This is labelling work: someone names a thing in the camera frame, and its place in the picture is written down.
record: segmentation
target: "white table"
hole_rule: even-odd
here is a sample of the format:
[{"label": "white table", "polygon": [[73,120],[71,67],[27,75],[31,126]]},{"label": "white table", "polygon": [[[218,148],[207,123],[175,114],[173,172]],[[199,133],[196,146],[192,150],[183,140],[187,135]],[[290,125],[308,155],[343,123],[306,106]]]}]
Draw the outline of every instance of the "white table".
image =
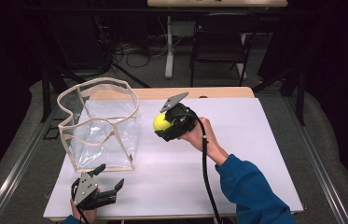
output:
[{"label": "white table", "polygon": [[[117,202],[98,210],[99,218],[140,219],[212,217],[202,179],[202,154],[185,141],[165,142],[152,129],[152,120],[165,100],[142,100],[140,140],[135,170],[102,173],[94,177],[101,191],[110,190],[121,178],[124,187]],[[220,145],[243,160],[253,162],[266,176],[272,190],[293,212],[302,211],[299,196],[285,167],[261,104],[256,98],[184,99],[198,116],[211,120]],[[234,216],[235,205],[222,194],[219,176],[208,160],[208,174],[216,205],[222,216]],[[71,214],[70,188],[79,177],[66,157],[51,193],[44,217],[60,220]]]},{"label": "white table", "polygon": [[[286,7],[286,0],[147,0],[150,7]],[[173,77],[174,49],[173,49],[173,22],[171,16],[167,21],[167,63],[165,78]],[[239,74],[244,65],[237,64]]]}]

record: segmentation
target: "gray floor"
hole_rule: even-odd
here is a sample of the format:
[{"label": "gray floor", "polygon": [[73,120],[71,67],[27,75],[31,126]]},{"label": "gray floor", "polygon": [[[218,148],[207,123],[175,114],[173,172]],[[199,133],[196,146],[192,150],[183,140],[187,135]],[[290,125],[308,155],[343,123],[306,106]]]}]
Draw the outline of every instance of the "gray floor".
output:
[{"label": "gray floor", "polygon": [[[268,41],[266,36],[258,36],[255,40],[245,86],[253,87],[259,83],[260,78],[256,73]],[[151,87],[187,87],[189,53],[186,40],[175,46],[172,79],[164,77],[164,55],[151,57],[148,64],[141,68],[130,67],[125,60],[119,64]],[[128,58],[131,65],[146,61],[145,56],[137,54]],[[233,79],[235,72],[227,66],[197,66],[197,69],[197,74],[221,73],[227,79],[196,80],[195,86],[235,86],[237,83]],[[141,88],[115,69],[104,76],[123,79],[133,88]],[[304,109],[306,126],[299,126],[293,116],[294,98],[280,97],[279,86],[280,83],[276,83],[257,93],[256,97],[263,105],[288,171],[306,207],[304,212],[295,215],[296,221],[348,223],[348,172],[338,159],[334,132],[325,114],[314,98],[307,94]],[[54,187],[65,152],[60,139],[55,139],[56,133],[49,128],[55,127],[59,122],[56,119],[61,119],[62,115],[59,109],[54,109],[47,122],[39,123],[43,111],[41,83],[34,84],[30,90],[33,94],[32,104],[0,163],[0,223],[51,223],[42,217],[49,200],[46,195]],[[26,168],[26,171],[18,173],[21,168]],[[19,183],[4,185],[6,180],[13,178]]]}]

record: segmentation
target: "yellow-green object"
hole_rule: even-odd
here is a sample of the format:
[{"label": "yellow-green object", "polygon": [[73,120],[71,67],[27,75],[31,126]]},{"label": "yellow-green object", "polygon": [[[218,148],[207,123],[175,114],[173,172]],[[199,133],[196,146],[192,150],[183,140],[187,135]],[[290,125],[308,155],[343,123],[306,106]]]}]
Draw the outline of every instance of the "yellow-green object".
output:
[{"label": "yellow-green object", "polygon": [[153,120],[154,131],[164,131],[171,127],[171,123],[165,119],[165,114],[158,114]]}]

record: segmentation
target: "blue sweatshirt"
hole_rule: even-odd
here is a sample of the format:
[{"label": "blue sweatshirt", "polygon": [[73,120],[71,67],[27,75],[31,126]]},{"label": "blue sweatshirt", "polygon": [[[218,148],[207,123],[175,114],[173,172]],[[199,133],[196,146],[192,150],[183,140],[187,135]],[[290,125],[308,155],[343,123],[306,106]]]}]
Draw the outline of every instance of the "blue sweatshirt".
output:
[{"label": "blue sweatshirt", "polygon": [[237,204],[241,224],[295,223],[289,207],[272,192],[266,178],[252,162],[229,155],[216,170],[224,195]]}]

